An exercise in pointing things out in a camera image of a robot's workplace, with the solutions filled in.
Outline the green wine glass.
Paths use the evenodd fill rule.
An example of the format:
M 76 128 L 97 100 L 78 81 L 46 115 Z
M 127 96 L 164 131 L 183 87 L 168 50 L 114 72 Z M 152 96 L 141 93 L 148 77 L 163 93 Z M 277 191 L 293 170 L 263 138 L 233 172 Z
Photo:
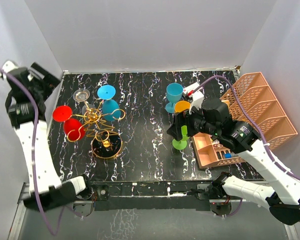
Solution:
M 177 149 L 177 150 L 184 150 L 187 147 L 188 144 L 188 129 L 186 125 L 183 125 L 181 127 L 181 134 L 182 134 L 182 138 L 181 140 L 175 140 L 173 139 L 172 141 L 172 146 Z

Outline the yellow wine glass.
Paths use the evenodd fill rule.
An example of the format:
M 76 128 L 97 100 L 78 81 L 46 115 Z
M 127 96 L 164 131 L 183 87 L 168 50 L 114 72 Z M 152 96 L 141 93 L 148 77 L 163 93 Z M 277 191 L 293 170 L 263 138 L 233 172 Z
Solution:
M 185 110 L 188 110 L 191 106 L 191 103 L 186 100 L 178 101 L 174 106 L 175 113 L 181 113 Z

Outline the teal wine glass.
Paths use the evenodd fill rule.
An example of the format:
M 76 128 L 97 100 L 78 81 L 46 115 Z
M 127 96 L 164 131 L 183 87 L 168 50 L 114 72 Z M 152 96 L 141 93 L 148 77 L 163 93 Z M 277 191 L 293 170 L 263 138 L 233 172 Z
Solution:
M 175 112 L 175 105 L 181 99 L 183 94 L 183 86 L 179 83 L 171 83 L 166 87 L 166 98 L 168 103 L 165 106 L 165 110 L 173 114 Z

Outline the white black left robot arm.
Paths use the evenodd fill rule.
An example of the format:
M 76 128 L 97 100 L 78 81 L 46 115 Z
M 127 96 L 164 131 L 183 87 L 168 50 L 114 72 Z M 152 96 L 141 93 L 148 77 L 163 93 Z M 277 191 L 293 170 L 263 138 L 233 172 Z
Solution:
M 60 84 L 60 79 L 34 62 L 30 67 L 7 60 L 1 78 L 11 87 L 5 108 L 12 128 L 22 146 L 29 177 L 29 196 L 23 199 L 26 208 L 44 212 L 87 200 L 93 187 L 84 175 L 61 181 L 47 138 L 48 124 L 45 101 Z

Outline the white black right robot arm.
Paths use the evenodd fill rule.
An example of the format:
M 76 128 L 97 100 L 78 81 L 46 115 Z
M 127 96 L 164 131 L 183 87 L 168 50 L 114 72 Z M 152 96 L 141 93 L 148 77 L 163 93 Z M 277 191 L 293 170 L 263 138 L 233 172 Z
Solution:
M 256 203 L 286 225 L 300 222 L 300 180 L 275 158 L 263 143 L 262 135 L 248 122 L 232 118 L 226 103 L 214 98 L 204 101 L 200 110 L 176 113 L 166 132 L 180 141 L 183 126 L 187 127 L 188 137 L 198 133 L 215 137 L 252 165 L 269 184 L 255 184 L 223 172 L 208 187 L 211 194 L 220 199 L 235 196 Z

